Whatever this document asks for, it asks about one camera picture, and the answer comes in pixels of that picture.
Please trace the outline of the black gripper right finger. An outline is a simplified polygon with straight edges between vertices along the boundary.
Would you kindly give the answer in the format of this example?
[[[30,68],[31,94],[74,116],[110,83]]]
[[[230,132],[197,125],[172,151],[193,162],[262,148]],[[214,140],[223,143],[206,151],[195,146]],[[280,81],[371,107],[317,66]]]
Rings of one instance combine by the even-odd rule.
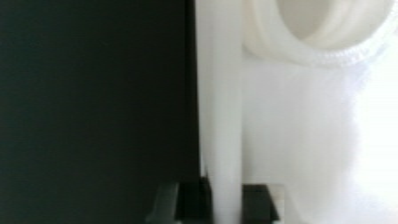
[[[280,224],[282,216],[266,185],[243,186],[241,209],[241,224]]]

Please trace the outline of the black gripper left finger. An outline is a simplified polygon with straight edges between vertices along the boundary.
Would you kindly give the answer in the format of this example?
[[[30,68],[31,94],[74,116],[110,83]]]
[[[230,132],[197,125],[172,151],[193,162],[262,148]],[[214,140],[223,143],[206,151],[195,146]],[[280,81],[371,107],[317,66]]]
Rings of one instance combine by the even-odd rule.
[[[206,178],[159,185],[145,224],[213,224]]]

